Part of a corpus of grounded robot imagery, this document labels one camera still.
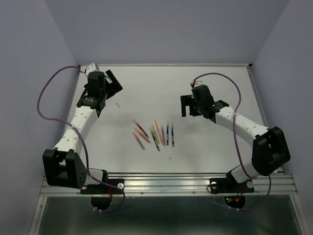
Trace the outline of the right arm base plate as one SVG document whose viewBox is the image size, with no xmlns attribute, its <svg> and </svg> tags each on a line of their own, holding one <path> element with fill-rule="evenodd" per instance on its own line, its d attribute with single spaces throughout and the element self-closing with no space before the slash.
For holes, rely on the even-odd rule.
<svg viewBox="0 0 313 235">
<path fill-rule="evenodd" d="M 251 180 L 237 183 L 228 178 L 211 178 L 207 190 L 212 194 L 253 193 L 254 186 Z"/>
</svg>

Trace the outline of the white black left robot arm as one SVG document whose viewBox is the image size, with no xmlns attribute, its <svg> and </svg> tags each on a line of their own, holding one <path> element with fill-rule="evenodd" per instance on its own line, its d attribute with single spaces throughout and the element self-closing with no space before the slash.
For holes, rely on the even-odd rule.
<svg viewBox="0 0 313 235">
<path fill-rule="evenodd" d="M 89 170 L 89 162 L 82 161 L 81 150 L 86 150 L 85 139 L 100 117 L 106 101 L 123 88 L 111 70 L 105 72 L 88 66 L 85 70 L 87 83 L 81 94 L 74 117 L 67 125 L 58 143 L 43 153 L 45 176 L 48 185 L 77 188 L 92 185 L 98 193 L 109 187 L 108 174 L 104 170 L 96 170 L 99 176 L 93 177 Z"/>
</svg>

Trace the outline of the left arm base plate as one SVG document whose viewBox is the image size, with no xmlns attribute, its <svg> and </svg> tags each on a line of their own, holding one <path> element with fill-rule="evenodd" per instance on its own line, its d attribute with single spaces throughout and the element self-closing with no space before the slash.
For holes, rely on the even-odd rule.
<svg viewBox="0 0 313 235">
<path fill-rule="evenodd" d="M 124 182 L 125 182 L 124 179 L 108 179 L 108 184 L 113 185 L 113 186 L 118 186 L 119 183 L 124 184 Z M 121 190 L 115 189 L 115 188 L 110 190 L 109 187 L 107 187 L 103 184 L 87 185 L 87 186 L 84 186 L 80 190 L 80 193 L 82 195 L 109 194 L 109 192 L 111 192 L 112 194 L 122 194 Z"/>
</svg>

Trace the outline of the blue pen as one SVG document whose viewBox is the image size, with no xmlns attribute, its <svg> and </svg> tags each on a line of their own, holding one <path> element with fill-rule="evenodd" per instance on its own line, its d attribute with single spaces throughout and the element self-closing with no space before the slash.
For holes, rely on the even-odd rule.
<svg viewBox="0 0 313 235">
<path fill-rule="evenodd" d="M 174 123 L 171 122 L 171 141 L 172 141 L 172 147 L 175 146 L 175 139 L 174 139 Z"/>
</svg>

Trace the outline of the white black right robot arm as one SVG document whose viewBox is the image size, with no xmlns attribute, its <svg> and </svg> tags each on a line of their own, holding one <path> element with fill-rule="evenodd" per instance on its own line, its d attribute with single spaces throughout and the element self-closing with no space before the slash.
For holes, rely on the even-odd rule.
<svg viewBox="0 0 313 235">
<path fill-rule="evenodd" d="M 202 116 L 215 124 L 232 131 L 234 138 L 240 137 L 252 148 L 251 160 L 230 170 L 225 179 L 230 191 L 239 189 L 243 182 L 258 176 L 269 176 L 289 162 L 291 155 L 284 132 L 279 127 L 259 125 L 237 113 L 228 103 L 215 101 L 206 85 L 192 88 L 190 95 L 182 95 L 181 115 Z"/>
</svg>

